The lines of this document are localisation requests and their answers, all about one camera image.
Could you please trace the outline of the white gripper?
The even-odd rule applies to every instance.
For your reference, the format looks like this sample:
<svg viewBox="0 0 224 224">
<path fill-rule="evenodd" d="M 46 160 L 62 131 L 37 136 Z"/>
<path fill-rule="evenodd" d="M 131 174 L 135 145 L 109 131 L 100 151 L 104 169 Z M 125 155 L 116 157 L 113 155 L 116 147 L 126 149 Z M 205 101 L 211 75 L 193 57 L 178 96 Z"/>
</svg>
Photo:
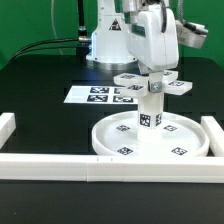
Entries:
<svg viewBox="0 0 224 224">
<path fill-rule="evenodd" d="M 151 93 L 162 91 L 164 72 L 175 68 L 179 60 L 178 41 L 174 14 L 166 10 L 166 30 L 162 32 L 164 21 L 162 6 L 150 5 L 137 15 L 137 24 L 130 25 L 126 34 L 127 49 L 130 54 L 150 70 L 148 87 Z"/>
</svg>

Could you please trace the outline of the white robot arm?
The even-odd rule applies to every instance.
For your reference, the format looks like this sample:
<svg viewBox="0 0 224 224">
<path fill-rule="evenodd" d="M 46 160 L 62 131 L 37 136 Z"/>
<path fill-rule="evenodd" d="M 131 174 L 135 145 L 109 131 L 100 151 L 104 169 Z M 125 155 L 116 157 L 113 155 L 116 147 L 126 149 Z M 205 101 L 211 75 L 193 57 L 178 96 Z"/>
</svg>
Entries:
<svg viewBox="0 0 224 224">
<path fill-rule="evenodd" d="M 200 49 L 208 35 L 204 25 L 183 18 L 184 0 L 178 0 L 178 19 L 164 0 L 122 0 L 127 24 L 127 49 L 149 76 L 152 93 L 163 90 L 163 73 L 177 66 L 178 44 Z"/>
</svg>

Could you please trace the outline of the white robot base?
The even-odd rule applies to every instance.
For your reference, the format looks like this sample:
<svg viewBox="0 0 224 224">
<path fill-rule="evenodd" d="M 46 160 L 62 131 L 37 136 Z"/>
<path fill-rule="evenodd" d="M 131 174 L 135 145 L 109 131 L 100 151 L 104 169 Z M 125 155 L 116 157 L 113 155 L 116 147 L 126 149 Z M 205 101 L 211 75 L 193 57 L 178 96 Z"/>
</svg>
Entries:
<svg viewBox="0 0 224 224">
<path fill-rule="evenodd" d="M 87 64 L 105 70 L 128 70 L 137 67 L 137 60 L 126 45 L 127 24 L 120 0 L 97 0 L 97 27 L 91 35 Z"/>
</svg>

